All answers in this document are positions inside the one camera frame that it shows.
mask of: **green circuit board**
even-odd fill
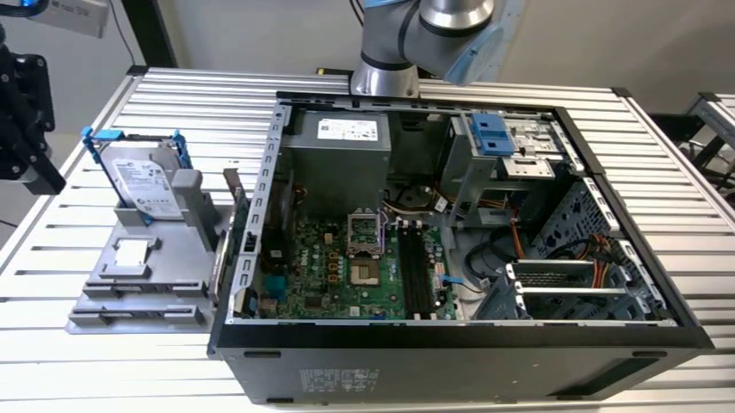
[[[438,230],[424,231],[423,239],[427,276],[432,280],[434,263],[443,262],[446,266]],[[346,251],[347,219],[299,222],[294,265],[286,276],[286,299],[278,302],[276,313],[268,317],[406,319],[396,227],[386,227],[380,260],[350,258]],[[451,294],[447,295],[446,304],[435,310],[439,319],[455,318],[454,301]]]

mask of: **slotted aluminum surface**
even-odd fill
[[[288,77],[151,69],[127,77],[96,127],[168,134],[180,128],[204,187],[230,202],[219,171],[254,182],[276,90],[347,91],[346,77]],[[302,406],[308,411],[735,410],[733,220],[682,166],[635,102],[610,89],[423,83],[423,97],[559,105],[569,109],[666,269],[718,347],[602,403]],[[67,315],[115,224],[103,173],[82,149],[64,193],[42,197],[0,253],[0,404],[10,411],[242,410],[227,365],[206,357],[206,335],[70,336]]]

